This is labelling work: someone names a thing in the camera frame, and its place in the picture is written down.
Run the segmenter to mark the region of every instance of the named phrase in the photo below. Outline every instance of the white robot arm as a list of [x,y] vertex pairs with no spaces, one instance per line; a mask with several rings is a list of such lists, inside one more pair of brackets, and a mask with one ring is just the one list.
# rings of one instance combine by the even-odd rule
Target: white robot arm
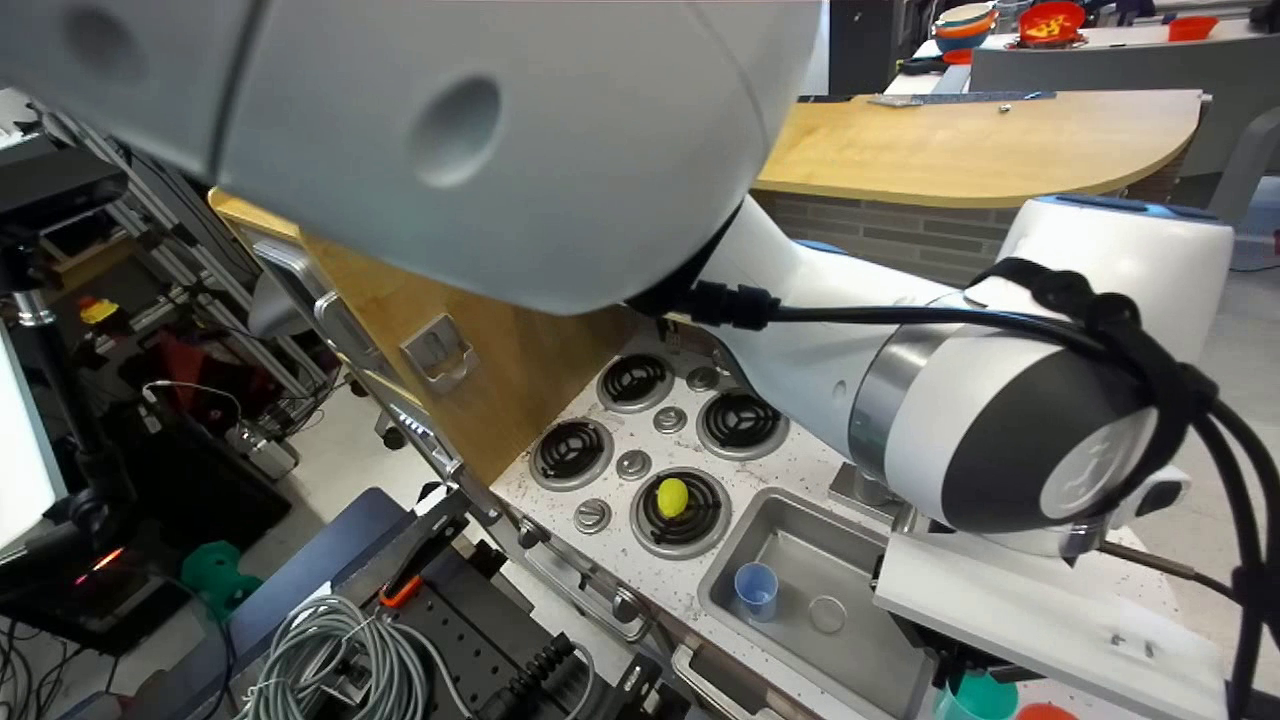
[[[1006,277],[945,288],[810,250],[750,201],[818,19],[820,0],[41,0],[3,6],[0,85],[355,250],[539,310],[757,285],[780,307],[1051,319]],[[1038,201],[1002,254],[1133,296],[1194,360],[1229,248],[1226,223],[1166,208]],[[970,533],[1100,521],[1156,428],[1129,372],[1021,330],[717,330],[762,395]]]

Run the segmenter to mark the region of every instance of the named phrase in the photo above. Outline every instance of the metal plate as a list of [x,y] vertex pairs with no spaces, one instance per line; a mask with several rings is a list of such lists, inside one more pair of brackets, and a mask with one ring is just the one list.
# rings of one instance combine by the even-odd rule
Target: metal plate
[[[762,491],[707,573],[704,597],[795,667],[820,671],[888,715],[911,715],[929,656],[876,609],[871,566],[879,553],[876,533],[794,496]],[[732,573],[750,559],[783,579],[767,619],[736,609]]]

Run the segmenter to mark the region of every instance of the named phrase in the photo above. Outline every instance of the round hole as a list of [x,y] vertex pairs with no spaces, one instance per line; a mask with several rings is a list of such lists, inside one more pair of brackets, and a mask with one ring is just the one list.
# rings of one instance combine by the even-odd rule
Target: round hole
[[84,72],[113,85],[136,85],[149,72],[143,48],[103,6],[73,6],[66,17],[66,35]]
[[497,81],[470,75],[441,97],[411,131],[415,176],[433,188],[470,185],[501,140],[503,97]]

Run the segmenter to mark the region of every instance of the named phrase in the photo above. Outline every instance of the metal bracket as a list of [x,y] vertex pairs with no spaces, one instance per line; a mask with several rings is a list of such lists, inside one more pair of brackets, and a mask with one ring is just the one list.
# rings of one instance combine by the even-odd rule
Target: metal bracket
[[437,395],[447,395],[473,376],[477,362],[477,352],[447,314],[428,319],[411,339],[401,344],[401,352]]

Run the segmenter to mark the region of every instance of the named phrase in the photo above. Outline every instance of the wooden panel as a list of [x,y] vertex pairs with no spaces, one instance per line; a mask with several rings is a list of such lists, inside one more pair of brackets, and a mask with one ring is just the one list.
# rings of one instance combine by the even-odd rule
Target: wooden panel
[[916,208],[1129,193],[1196,134],[1199,93],[1060,93],[1026,105],[795,105],[757,188]]
[[[208,205],[229,223],[293,241],[316,254],[321,272],[354,305],[405,386],[433,412],[484,482],[494,482],[515,453],[560,417],[587,376],[626,344],[638,319],[626,307],[593,314],[523,310],[343,250],[229,193],[211,193]],[[433,395],[401,355],[401,344],[441,310],[460,323],[477,352],[473,376],[447,395]]]

